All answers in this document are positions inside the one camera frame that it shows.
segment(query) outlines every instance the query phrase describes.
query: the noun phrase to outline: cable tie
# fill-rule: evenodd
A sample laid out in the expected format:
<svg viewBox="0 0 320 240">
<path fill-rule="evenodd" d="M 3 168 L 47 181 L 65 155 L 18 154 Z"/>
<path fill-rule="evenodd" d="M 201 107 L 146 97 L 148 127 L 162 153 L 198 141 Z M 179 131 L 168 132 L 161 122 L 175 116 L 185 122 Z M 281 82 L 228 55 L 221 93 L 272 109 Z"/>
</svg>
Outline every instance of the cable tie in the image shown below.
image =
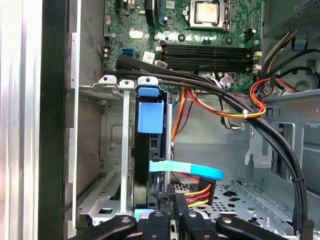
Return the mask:
<svg viewBox="0 0 320 240">
<path fill-rule="evenodd" d="M 241 130 L 242 131 L 246 130 L 246 125 L 243 122 L 241 122 L 240 124 L 241 124 Z"/>
<path fill-rule="evenodd" d="M 294 183 L 304 183 L 305 181 L 306 181 L 305 178 L 292 179 L 292 182 Z"/>
<path fill-rule="evenodd" d="M 248 117 L 248 110 L 245 109 L 245 110 L 243 110 L 242 112 L 243 112 L 243 114 L 244 114 L 244 118 L 246 119 L 246 118 Z"/>
</svg>

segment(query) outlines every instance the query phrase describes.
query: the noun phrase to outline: red wire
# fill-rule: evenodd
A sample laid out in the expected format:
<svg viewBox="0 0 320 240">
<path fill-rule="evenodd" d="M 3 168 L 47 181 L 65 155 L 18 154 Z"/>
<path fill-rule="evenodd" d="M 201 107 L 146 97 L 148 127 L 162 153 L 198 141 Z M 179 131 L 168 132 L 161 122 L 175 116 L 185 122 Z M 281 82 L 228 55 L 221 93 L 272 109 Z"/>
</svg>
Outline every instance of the red wire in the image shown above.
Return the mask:
<svg viewBox="0 0 320 240">
<path fill-rule="evenodd" d="M 190 180 L 192 180 L 192 181 L 195 181 L 196 183 L 198 183 L 198 182 L 199 182 L 199 180 L 198 180 L 198 179 L 195 179 L 195 178 L 193 178 L 192 176 L 189 176 L 189 175 L 184 174 L 184 173 L 182 173 L 182 174 L 183 174 L 183 176 L 187 177 L 188 179 L 190 179 Z"/>
<path fill-rule="evenodd" d="M 192 197 L 192 198 L 187 198 L 186 201 L 187 202 L 191 202 L 191 201 L 194 201 L 194 200 L 197 200 L 197 199 L 202 199 L 202 198 L 205 198 L 205 197 L 208 197 L 210 195 L 210 192 L 207 192 L 206 194 L 203 194 L 201 196 L 196 196 L 196 197 Z"/>
</svg>

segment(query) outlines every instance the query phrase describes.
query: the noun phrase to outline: black connector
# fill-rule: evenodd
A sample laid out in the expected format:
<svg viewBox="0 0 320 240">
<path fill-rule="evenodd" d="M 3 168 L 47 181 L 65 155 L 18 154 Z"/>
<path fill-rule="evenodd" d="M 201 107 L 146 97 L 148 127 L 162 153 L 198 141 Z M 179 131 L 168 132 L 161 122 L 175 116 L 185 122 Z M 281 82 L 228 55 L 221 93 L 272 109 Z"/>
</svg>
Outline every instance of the black connector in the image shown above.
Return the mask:
<svg viewBox="0 0 320 240">
<path fill-rule="evenodd" d="M 211 187 L 209 189 L 210 195 L 209 195 L 209 202 L 207 204 L 212 205 L 215 199 L 215 190 L 216 190 L 217 180 L 207 178 L 207 177 L 200 177 L 199 183 L 198 183 L 198 191 L 205 189 L 209 184 L 211 184 Z"/>
</svg>

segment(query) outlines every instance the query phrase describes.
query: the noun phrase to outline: side panel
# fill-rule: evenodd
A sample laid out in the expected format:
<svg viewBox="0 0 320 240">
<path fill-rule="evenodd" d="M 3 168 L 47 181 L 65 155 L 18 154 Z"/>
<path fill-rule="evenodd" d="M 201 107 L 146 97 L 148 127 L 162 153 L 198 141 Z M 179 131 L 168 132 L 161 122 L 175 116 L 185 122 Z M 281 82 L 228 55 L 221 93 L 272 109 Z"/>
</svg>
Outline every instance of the side panel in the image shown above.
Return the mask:
<svg viewBox="0 0 320 240">
<path fill-rule="evenodd" d="M 0 6 L 0 239 L 4 240 L 38 239 L 42 9 L 42 0 L 2 1 Z"/>
<path fill-rule="evenodd" d="M 44 0 L 38 215 L 40 240 L 60 240 L 63 236 L 67 31 L 66 1 Z"/>
</svg>

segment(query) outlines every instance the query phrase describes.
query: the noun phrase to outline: motherboard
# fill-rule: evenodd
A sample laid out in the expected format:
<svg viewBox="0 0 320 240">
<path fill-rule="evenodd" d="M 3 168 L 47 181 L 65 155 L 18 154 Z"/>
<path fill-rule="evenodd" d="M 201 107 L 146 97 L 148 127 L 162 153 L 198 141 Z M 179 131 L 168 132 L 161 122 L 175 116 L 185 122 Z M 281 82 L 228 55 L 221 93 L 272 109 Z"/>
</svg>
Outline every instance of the motherboard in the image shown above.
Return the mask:
<svg viewBox="0 0 320 240">
<path fill-rule="evenodd" d="M 181 72 L 230 76 L 245 92 L 257 70 L 263 0 L 106 0 L 103 67 L 120 54 Z"/>
</svg>

